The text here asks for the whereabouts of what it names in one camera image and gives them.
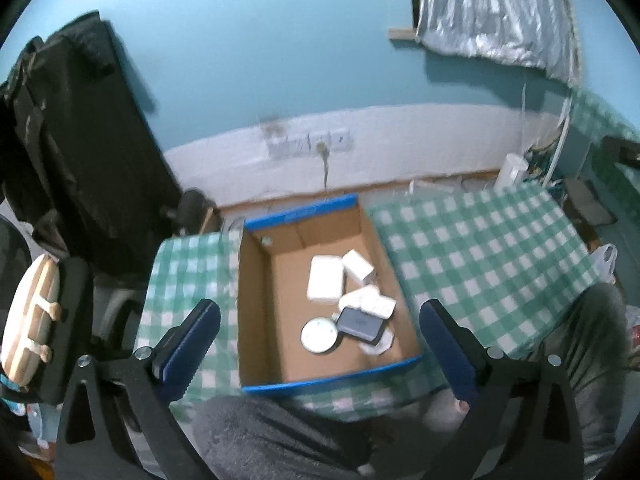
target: cardboard box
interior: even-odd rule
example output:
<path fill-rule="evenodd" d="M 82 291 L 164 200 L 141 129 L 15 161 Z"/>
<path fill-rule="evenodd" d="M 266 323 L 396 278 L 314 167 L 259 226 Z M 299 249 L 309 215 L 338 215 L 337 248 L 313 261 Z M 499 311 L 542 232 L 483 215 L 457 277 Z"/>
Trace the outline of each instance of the cardboard box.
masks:
<path fill-rule="evenodd" d="M 396 300 L 388 321 L 392 347 L 368 356 L 344 336 L 327 354 L 311 354 L 300 332 L 314 317 L 330 317 L 337 305 L 306 298 L 311 258 L 343 256 L 356 249 L 376 268 L 385 296 Z M 346 292 L 359 286 L 346 280 Z M 422 357 L 417 333 L 370 219 L 351 194 L 247 221 L 242 234 L 238 283 L 240 382 L 247 393 L 297 395 L 339 388 L 345 381 L 375 380 L 406 370 Z"/>

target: white box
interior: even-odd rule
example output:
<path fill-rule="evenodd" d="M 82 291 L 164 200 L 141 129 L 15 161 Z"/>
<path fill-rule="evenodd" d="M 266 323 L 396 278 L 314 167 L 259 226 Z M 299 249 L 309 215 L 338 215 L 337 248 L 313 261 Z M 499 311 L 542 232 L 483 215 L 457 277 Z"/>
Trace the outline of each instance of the white box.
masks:
<path fill-rule="evenodd" d="M 340 256 L 314 256 L 306 297 L 319 303 L 338 303 L 343 292 L 344 267 Z"/>
<path fill-rule="evenodd" d="M 338 309 L 342 311 L 346 306 L 360 308 L 365 296 L 379 296 L 380 289 L 375 285 L 366 285 L 353 292 L 348 292 L 338 301 Z"/>
<path fill-rule="evenodd" d="M 396 300 L 387 296 L 364 296 L 360 309 L 372 316 L 389 319 L 396 308 Z"/>
<path fill-rule="evenodd" d="M 376 271 L 367 260 L 356 250 L 351 250 L 342 257 L 344 270 L 354 282 L 368 285 L 376 277 Z"/>

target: silver curtain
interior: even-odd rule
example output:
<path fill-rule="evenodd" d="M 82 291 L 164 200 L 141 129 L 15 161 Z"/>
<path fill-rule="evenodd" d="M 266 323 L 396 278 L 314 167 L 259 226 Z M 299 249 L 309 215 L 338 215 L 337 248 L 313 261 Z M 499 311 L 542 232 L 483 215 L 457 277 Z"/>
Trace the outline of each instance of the silver curtain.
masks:
<path fill-rule="evenodd" d="M 446 56 L 484 57 L 580 80 L 570 0 L 420 0 L 417 40 Z"/>

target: green checkered tablecloth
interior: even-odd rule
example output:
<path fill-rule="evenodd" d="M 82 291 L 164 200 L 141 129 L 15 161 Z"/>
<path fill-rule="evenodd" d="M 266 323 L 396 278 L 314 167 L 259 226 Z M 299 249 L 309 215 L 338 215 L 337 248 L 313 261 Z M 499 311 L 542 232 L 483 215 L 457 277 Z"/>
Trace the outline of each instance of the green checkered tablecloth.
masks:
<path fill-rule="evenodd" d="M 571 302 L 596 281 L 587 250 L 551 197 L 536 185 L 507 192 L 452 194 L 437 200 L 403 198 L 368 209 L 414 318 L 439 298 L 484 346 L 521 356 L 551 330 Z M 181 323 L 200 298 L 222 311 L 220 334 L 184 398 L 178 420 L 193 404 L 240 394 L 238 377 L 239 232 L 173 238 L 156 256 L 137 346 L 154 346 Z M 444 384 L 428 348 L 411 370 L 289 402 L 340 420 L 380 415 Z"/>
<path fill-rule="evenodd" d="M 640 171 L 616 163 L 599 145 L 604 136 L 640 142 L 640 131 L 602 97 L 585 88 L 572 91 L 571 129 L 593 141 L 591 167 L 640 226 Z"/>

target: black case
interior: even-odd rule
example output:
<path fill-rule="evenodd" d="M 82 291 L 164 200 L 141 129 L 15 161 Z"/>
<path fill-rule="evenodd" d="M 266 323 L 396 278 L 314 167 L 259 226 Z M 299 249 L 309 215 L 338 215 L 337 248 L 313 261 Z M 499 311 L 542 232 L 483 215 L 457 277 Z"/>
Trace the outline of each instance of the black case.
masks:
<path fill-rule="evenodd" d="M 353 336 L 365 343 L 378 344 L 385 329 L 385 320 L 357 308 L 345 307 L 335 322 L 338 332 Z"/>

